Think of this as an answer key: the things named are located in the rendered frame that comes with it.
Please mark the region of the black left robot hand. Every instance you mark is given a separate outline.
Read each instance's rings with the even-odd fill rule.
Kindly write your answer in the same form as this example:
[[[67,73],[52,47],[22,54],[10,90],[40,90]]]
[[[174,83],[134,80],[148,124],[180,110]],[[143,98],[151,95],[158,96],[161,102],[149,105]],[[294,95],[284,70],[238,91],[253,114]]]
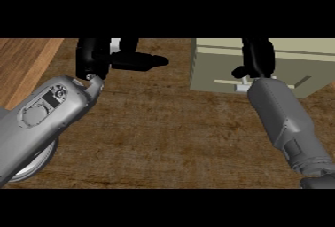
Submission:
[[[102,80],[111,69],[148,71],[168,64],[162,56],[136,51],[139,39],[123,37],[120,51],[109,53],[111,38],[80,38],[75,47],[75,77],[89,81],[89,76]]]

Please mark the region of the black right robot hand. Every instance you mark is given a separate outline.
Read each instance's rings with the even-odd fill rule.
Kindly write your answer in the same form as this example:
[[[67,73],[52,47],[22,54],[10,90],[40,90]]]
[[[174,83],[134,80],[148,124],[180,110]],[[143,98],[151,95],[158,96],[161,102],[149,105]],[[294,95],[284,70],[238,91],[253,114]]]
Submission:
[[[241,79],[247,75],[251,78],[270,78],[275,71],[275,50],[267,38],[242,39],[244,65],[233,71],[232,75]]]

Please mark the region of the white can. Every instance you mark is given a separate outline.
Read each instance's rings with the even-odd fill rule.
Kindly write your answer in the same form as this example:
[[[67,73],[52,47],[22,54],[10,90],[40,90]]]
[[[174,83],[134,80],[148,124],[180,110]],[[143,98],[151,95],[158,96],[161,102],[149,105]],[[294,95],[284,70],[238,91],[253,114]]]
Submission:
[[[120,49],[120,41],[121,41],[121,38],[111,38],[109,53],[118,52],[121,50]]]

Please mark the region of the pale olive drawer front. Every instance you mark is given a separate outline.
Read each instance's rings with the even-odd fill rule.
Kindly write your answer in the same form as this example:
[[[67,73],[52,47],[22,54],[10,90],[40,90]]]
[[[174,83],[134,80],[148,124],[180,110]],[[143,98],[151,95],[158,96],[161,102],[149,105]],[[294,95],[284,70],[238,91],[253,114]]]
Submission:
[[[297,98],[306,98],[335,81],[335,53],[275,51],[273,76],[294,85]],[[235,80],[232,71],[242,65],[242,50],[198,47],[191,61],[191,90],[235,93],[232,85],[214,83],[214,79]]]

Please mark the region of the pale olive drawer cabinet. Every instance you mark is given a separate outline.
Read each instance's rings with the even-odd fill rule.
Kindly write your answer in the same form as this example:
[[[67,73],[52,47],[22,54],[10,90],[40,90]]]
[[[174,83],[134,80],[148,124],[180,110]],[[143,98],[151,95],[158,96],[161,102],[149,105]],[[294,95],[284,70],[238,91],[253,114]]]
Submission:
[[[335,53],[335,38],[270,38],[273,49],[279,51],[309,51]],[[242,50],[241,38],[192,38],[191,39],[191,60],[192,53],[198,47],[208,47],[214,53],[220,49]]]

